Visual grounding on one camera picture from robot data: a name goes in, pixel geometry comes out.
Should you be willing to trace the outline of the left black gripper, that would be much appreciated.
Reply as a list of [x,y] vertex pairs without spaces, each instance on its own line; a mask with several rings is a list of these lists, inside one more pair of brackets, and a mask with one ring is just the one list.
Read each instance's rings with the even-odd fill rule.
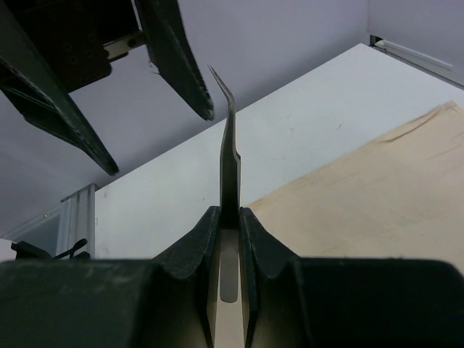
[[[178,2],[140,0],[136,8],[160,76],[198,116],[213,120]],[[18,110],[27,122],[115,175],[117,163],[68,93],[110,75],[111,62],[144,44],[142,31],[131,1],[2,1],[1,65],[25,87],[1,89],[25,101]]]

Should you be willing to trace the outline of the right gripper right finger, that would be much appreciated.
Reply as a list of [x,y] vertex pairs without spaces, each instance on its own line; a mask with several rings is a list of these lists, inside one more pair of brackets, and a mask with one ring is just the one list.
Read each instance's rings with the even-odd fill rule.
[[247,347],[461,347],[463,275],[450,263],[300,257],[240,213]]

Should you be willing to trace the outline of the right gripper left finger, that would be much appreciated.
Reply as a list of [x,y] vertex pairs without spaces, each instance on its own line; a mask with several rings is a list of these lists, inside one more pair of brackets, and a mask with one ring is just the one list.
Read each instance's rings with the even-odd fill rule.
[[3,347],[212,347],[219,209],[152,260],[1,264]]

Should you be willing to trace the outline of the curved metal tweezers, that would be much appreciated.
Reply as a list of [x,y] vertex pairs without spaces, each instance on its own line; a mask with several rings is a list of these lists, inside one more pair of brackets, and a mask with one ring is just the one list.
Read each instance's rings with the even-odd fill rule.
[[236,102],[217,71],[209,66],[227,103],[227,116],[220,148],[220,254],[219,296],[233,306],[239,300],[239,213],[241,210],[241,156],[236,148]]

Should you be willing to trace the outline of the beige surgical wrap cloth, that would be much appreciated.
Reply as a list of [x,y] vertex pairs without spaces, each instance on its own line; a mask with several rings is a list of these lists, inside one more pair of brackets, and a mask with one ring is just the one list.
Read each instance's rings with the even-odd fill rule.
[[463,267],[463,108],[453,101],[252,203],[302,256],[417,257]]

